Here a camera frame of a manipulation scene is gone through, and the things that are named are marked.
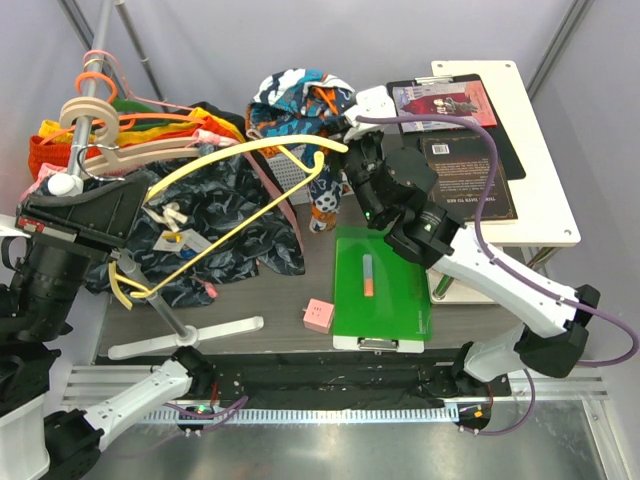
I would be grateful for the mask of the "colourful patterned shorts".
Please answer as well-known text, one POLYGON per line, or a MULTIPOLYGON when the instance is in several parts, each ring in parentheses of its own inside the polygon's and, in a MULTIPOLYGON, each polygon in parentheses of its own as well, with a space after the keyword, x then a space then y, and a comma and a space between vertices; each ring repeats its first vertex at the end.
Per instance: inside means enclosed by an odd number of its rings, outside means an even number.
MULTIPOLYGON (((252 139, 286 135, 341 136, 348 129, 344 113, 355 104, 355 90, 338 77, 316 69, 292 68, 264 79, 250 101, 245 131, 252 139)), ((316 145, 300 145, 299 159, 314 164, 321 151, 325 165, 310 182, 311 218, 314 233, 335 227, 342 197, 337 154, 316 145)))

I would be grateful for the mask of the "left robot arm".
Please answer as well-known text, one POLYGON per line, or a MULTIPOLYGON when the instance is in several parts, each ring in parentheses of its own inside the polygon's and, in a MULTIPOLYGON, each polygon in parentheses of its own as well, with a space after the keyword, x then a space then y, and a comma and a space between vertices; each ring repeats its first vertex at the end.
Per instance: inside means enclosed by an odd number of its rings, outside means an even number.
POLYGON ((46 414, 46 344, 71 331, 67 317, 92 263, 123 247, 151 185, 138 172, 69 197, 29 195, 17 208, 26 254, 1 288, 1 476, 79 479, 112 441, 149 411, 185 395, 205 397, 215 370, 183 346, 148 377, 86 410, 46 414))

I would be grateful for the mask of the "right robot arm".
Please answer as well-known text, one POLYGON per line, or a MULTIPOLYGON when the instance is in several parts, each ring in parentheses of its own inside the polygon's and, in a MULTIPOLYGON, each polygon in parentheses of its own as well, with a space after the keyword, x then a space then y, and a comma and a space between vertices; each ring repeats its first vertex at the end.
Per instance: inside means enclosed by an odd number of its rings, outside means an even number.
POLYGON ((430 199, 436 175, 422 154, 409 147, 384 153, 382 137, 376 132, 350 140, 341 158, 368 228, 383 232, 402 259, 462 281, 522 323, 492 340, 464 344, 451 370, 455 389, 472 395, 523 369, 567 377, 584 353, 587 310, 597 306, 599 292, 590 285, 563 286, 481 245, 478 228, 430 199))

